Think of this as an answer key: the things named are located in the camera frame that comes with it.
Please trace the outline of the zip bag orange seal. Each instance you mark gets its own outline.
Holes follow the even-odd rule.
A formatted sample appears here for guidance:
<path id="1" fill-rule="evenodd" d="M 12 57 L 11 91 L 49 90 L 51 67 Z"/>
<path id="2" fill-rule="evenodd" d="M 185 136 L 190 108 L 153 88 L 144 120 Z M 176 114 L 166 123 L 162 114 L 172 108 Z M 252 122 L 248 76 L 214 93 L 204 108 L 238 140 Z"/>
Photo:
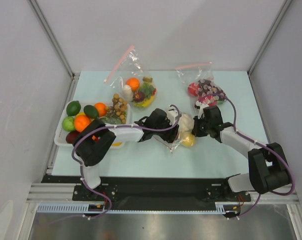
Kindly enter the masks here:
<path id="1" fill-rule="evenodd" d="M 178 125 L 178 134 L 173 143 L 167 143 L 156 136 L 153 137 L 156 141 L 164 145 L 171 153 L 179 146 L 191 148 L 196 143 L 196 137 L 192 134 L 194 120 L 191 115 L 183 112 L 179 119 Z"/>

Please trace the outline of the white cauliflower fake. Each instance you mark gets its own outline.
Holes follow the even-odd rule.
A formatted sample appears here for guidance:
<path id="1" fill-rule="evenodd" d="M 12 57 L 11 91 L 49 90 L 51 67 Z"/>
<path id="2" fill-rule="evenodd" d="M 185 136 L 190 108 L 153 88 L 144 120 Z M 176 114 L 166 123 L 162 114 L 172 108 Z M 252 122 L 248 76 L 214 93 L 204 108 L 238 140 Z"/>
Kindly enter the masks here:
<path id="1" fill-rule="evenodd" d="M 187 113 L 182 113 L 178 121 L 179 132 L 191 132 L 194 128 L 194 119 Z"/>

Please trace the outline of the brown longan bunch fake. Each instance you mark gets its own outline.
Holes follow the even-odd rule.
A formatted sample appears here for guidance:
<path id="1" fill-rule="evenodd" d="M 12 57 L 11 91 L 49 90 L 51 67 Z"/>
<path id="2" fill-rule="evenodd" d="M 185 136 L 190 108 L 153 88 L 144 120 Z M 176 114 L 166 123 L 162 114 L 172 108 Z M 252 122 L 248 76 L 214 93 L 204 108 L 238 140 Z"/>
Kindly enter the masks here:
<path id="1" fill-rule="evenodd" d="M 120 116 L 121 119 L 126 118 L 128 115 L 128 102 L 124 100 L 119 94 L 115 93 L 111 99 L 111 105 L 106 107 L 107 114 L 106 115 L 117 115 Z"/>

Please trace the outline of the dark green avocado fake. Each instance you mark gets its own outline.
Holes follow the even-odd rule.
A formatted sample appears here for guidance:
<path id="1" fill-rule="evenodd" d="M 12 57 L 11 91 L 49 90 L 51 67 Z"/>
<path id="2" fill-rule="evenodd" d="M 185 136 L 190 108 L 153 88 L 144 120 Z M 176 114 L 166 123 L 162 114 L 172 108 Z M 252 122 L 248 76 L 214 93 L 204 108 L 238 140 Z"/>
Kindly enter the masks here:
<path id="1" fill-rule="evenodd" d="M 93 105 L 86 105 L 83 108 L 85 115 L 91 119 L 96 119 L 99 117 L 99 111 Z"/>

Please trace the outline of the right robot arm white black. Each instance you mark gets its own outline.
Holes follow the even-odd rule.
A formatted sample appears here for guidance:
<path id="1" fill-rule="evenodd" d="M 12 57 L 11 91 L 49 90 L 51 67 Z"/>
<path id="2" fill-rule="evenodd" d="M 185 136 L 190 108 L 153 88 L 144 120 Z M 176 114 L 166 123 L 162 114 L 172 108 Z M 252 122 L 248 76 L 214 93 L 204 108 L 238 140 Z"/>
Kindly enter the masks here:
<path id="1" fill-rule="evenodd" d="M 195 137 L 210 136 L 248 160 L 248 173 L 228 177 L 228 184 L 221 188 L 226 200 L 233 201 L 245 190 L 262 195 L 293 184 L 284 151 L 278 143 L 263 145 L 239 132 L 232 123 L 223 122 L 217 106 L 202 104 L 193 119 L 192 134 Z"/>

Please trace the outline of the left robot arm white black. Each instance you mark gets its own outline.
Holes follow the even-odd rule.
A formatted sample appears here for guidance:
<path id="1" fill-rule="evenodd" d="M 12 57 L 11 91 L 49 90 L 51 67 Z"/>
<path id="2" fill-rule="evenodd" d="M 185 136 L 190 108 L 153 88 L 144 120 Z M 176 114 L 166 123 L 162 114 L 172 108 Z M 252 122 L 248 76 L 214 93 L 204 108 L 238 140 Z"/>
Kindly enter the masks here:
<path id="1" fill-rule="evenodd" d="M 131 124 L 106 124 L 101 119 L 93 120 L 73 141 L 71 157 L 79 163 L 80 180 L 85 185 L 83 194 L 90 200 L 101 195 L 99 163 L 112 144 L 145 142 L 159 136 L 168 143 L 178 135 L 181 112 L 175 105 L 168 111 L 156 108 L 150 116 L 145 116 Z"/>

